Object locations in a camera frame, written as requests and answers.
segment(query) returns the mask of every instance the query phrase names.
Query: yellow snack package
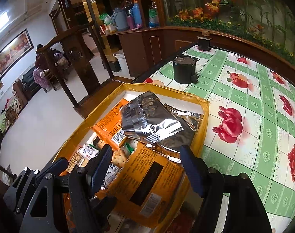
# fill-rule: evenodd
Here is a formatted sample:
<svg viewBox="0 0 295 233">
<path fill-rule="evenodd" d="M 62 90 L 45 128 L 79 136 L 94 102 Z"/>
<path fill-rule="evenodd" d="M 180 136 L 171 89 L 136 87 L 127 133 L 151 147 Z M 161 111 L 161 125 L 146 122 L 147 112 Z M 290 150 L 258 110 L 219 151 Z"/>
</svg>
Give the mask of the yellow snack package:
<svg viewBox="0 0 295 233">
<path fill-rule="evenodd" d="M 181 166 L 138 142 L 108 189 L 96 195 L 115 196 L 116 212 L 154 228 L 164 218 L 183 172 Z"/>
<path fill-rule="evenodd" d="M 115 151 L 122 147 L 127 139 L 122 130 L 122 117 L 119 111 L 120 108 L 127 103 L 129 102 L 122 98 L 120 102 L 105 115 L 104 118 L 92 127 L 93 131 L 95 131 L 99 137 L 105 141 L 105 143 L 109 144 Z"/>
</svg>

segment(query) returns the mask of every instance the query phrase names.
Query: metal bolt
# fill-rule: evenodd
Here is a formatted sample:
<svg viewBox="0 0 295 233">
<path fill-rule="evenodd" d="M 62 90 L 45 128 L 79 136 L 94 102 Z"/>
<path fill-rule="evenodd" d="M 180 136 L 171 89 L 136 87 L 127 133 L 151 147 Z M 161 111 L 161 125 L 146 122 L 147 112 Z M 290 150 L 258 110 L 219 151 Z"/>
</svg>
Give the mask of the metal bolt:
<svg viewBox="0 0 295 233">
<path fill-rule="evenodd" d="M 52 173 L 47 173 L 46 175 L 45 175 L 45 179 L 46 180 L 49 180 L 49 179 L 51 179 L 52 178 Z"/>
<path fill-rule="evenodd" d="M 246 180 L 246 179 L 248 178 L 248 174 L 242 172 L 242 173 L 240 174 L 240 177 L 243 178 L 244 180 Z"/>
<path fill-rule="evenodd" d="M 83 166 L 81 166 L 81 167 L 77 168 L 76 172 L 83 173 L 83 172 L 85 172 L 85 168 Z"/>
<path fill-rule="evenodd" d="M 210 172 L 210 173 L 216 173 L 216 169 L 213 168 L 213 167 L 209 167 L 208 168 L 208 172 Z"/>
</svg>

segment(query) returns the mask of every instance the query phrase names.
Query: kettle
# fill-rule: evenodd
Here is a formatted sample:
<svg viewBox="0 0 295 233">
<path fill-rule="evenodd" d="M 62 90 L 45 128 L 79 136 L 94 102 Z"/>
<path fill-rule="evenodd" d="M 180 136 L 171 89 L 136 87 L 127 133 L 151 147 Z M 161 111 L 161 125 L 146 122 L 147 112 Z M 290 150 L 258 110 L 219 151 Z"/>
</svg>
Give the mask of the kettle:
<svg viewBox="0 0 295 233">
<path fill-rule="evenodd" d="M 112 16 L 112 21 L 115 22 L 118 31 L 125 31 L 129 29 L 127 24 L 126 12 L 123 9 L 115 8 Z"/>
</svg>

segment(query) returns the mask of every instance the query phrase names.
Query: yellow box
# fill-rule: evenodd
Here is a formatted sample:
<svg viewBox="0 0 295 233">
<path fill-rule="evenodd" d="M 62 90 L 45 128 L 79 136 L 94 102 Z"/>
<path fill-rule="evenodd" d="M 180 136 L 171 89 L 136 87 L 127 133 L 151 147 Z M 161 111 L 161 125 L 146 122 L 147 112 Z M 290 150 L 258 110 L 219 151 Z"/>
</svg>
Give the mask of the yellow box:
<svg viewBox="0 0 295 233">
<path fill-rule="evenodd" d="M 201 125 L 197 128 L 197 131 L 194 135 L 191 150 L 193 151 L 195 156 L 199 156 L 202 150 L 202 146 L 206 137 L 206 131 L 208 126 L 208 118 L 209 118 L 209 101 L 202 99 L 194 94 L 181 92 L 175 89 L 170 89 L 167 87 L 158 86 L 150 83 L 138 83 L 138 84 L 128 84 L 124 83 L 116 88 L 108 97 L 106 97 L 98 106 L 90 113 L 90 115 L 81 123 L 80 126 L 73 132 L 73 134 L 65 141 L 65 143 L 60 148 L 57 153 L 55 160 L 59 157 L 65 157 L 68 160 L 70 159 L 74 150 L 80 144 L 84 144 L 86 137 L 90 136 L 90 127 L 93 126 L 100 118 L 104 117 L 106 113 L 108 113 L 123 97 L 125 92 L 139 92 L 144 93 L 147 91 L 151 91 L 155 93 L 157 96 L 163 96 L 167 99 L 174 101 L 175 99 L 178 101 L 184 101 L 183 107 L 185 106 L 193 106 L 194 104 L 199 105 L 204 113 L 204 118 L 202 119 Z M 190 183 L 187 179 L 185 173 L 182 175 L 180 184 L 176 190 L 174 199 L 170 202 L 172 203 L 171 208 L 168 210 L 167 215 L 164 218 L 161 218 L 158 222 L 158 225 L 155 228 L 154 232 L 164 232 L 177 212 L 181 208 L 185 196 L 190 188 Z"/>
</svg>

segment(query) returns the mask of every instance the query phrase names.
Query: framed painting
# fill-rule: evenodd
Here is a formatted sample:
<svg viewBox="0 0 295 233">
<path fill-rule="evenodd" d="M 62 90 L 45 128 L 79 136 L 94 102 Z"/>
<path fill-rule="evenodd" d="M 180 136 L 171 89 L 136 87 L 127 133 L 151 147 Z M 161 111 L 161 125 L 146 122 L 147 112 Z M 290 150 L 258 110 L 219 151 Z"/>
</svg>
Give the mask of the framed painting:
<svg viewBox="0 0 295 233">
<path fill-rule="evenodd" d="M 24 55 L 34 48 L 28 30 L 25 29 L 0 51 L 0 79 Z"/>
</svg>

